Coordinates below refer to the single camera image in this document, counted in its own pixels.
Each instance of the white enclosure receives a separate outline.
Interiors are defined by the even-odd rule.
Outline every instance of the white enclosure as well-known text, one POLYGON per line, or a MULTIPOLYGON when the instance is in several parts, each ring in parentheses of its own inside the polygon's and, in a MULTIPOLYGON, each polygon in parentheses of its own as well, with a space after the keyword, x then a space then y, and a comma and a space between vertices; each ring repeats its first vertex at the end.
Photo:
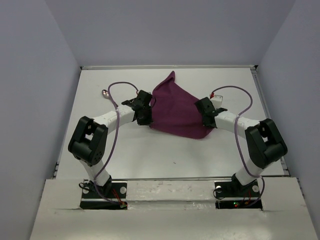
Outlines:
MULTIPOLYGON (((315 238, 310 217, 320 236, 319 9, 319 0, 1 1, 1 239, 30 238, 41 196, 32 236, 35 240, 105 239, 103 231, 114 239, 135 238, 141 232, 138 216, 149 227, 148 239, 167 228, 168 239, 309 240, 315 238), (82 70, 79 80, 81 69, 98 65, 108 70, 82 70), (200 65, 216 68, 195 69, 200 65), (248 67, 257 65, 257 73, 251 75, 248 67), (266 104, 268 116, 287 144, 285 161, 290 175, 298 178, 303 194, 296 179, 283 177, 283 168, 277 162, 263 173, 268 175, 262 197, 264 211, 252 214, 128 211, 127 215, 95 215, 80 209, 60 209, 69 200, 78 203, 77 184, 87 177, 82 165, 67 151, 78 119, 112 110, 101 90, 112 82, 126 80, 152 91, 171 70, 176 71, 177 84, 197 98, 225 84, 244 87, 254 99, 245 115, 248 118, 265 119, 266 104), (255 85, 257 76, 259 87, 255 85), (47 183, 43 193, 45 180, 54 174, 57 179, 48 181, 54 184, 48 187, 47 183), (56 201, 54 207, 59 210, 46 205, 48 198, 56 201), (285 198, 296 201, 296 210, 288 212, 285 198), (277 209, 271 209, 270 203, 277 209), (97 228, 105 225, 95 220, 115 215, 117 219, 97 233, 97 228), (174 217, 176 221, 168 225, 166 219, 174 217), (70 226, 71 220, 79 225, 70 226), (159 228, 152 225, 153 220, 159 228), (120 222, 127 226, 121 233, 116 228, 120 222), (177 222, 181 225, 174 228, 177 222), (231 227, 223 228, 224 223, 231 227), (61 234, 55 237, 52 233, 56 224, 61 234), (187 234, 179 235, 183 229, 187 234), (299 229, 305 230, 302 235, 299 229), (220 235, 213 235, 213 230, 220 235)), ((115 86, 112 91, 117 102, 134 96, 129 86, 115 86)), ((234 113, 249 103, 247 96, 235 89, 219 94, 224 96, 224 107, 234 113)), ((113 136, 108 137, 105 155, 113 136)), ((245 141, 240 143, 248 157, 245 141)), ((207 138, 192 140, 131 123, 120 129, 107 169, 114 179, 136 181, 225 177, 240 167, 232 133, 214 129, 207 138)))

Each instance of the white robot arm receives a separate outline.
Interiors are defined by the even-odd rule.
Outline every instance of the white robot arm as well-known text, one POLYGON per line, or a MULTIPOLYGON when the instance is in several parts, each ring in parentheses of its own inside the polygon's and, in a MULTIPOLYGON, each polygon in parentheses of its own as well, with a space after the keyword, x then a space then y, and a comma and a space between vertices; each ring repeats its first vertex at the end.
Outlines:
MULTIPOLYGON (((136 98, 124 101, 116 110, 119 113, 119 127, 135 120, 138 125, 150 125, 151 99, 150 93, 140 90, 136 98)), ((117 127, 116 111, 94 118, 86 116, 80 118, 68 145, 68 151, 80 160, 90 181, 92 183, 95 181, 103 195, 111 189, 112 177, 105 169, 98 176, 97 174, 104 166, 101 160, 105 153, 107 136, 117 127)))

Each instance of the gray wall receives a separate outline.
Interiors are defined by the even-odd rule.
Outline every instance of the gray wall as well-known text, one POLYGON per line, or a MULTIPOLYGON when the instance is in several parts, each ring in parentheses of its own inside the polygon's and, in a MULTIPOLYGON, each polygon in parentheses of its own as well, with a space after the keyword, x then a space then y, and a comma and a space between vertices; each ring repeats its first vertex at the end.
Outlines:
POLYGON ((258 64, 294 0, 46 0, 81 66, 258 64))
POLYGON ((80 69, 43 0, 0 3, 0 239, 29 239, 80 69))
POLYGON ((297 0, 259 68, 272 118, 288 146, 320 237, 320 1, 297 0))

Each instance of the metal edge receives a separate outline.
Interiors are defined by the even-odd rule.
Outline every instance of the metal edge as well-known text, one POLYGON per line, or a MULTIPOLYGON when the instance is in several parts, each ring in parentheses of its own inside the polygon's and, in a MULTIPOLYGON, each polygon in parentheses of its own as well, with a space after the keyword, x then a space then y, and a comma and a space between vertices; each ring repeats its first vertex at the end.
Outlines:
MULTIPOLYGON (((259 81, 257 69, 254 66, 254 67, 251 67, 250 70, 251 70, 251 74, 252 74, 252 77, 253 77, 253 81, 254 81, 255 87, 256 87, 256 89, 258 91, 258 95, 259 95, 260 101, 262 103, 264 114, 266 115, 267 118, 271 118, 270 111, 269 111, 268 106, 267 106, 266 98, 265 98, 264 92, 262 90, 261 83, 259 81)), ((280 158, 280 162, 281 162, 281 166, 282 166, 284 175, 285 176, 290 176, 290 172, 289 172, 289 169, 287 167, 285 158, 284 157, 280 158)))
POLYGON ((118 65, 82 66, 81 70, 130 70, 130 69, 232 69, 253 68, 254 65, 118 65))

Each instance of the black mounting bracket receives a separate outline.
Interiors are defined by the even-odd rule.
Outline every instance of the black mounting bracket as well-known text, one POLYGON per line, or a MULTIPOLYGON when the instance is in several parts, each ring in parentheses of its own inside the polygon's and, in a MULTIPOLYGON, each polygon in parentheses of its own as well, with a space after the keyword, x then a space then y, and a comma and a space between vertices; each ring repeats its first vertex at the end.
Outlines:
POLYGON ((234 174, 231 181, 217 181, 214 183, 215 189, 213 195, 219 200, 224 198, 243 198, 249 196, 252 198, 259 197, 259 186, 257 180, 248 185, 242 186, 234 174))

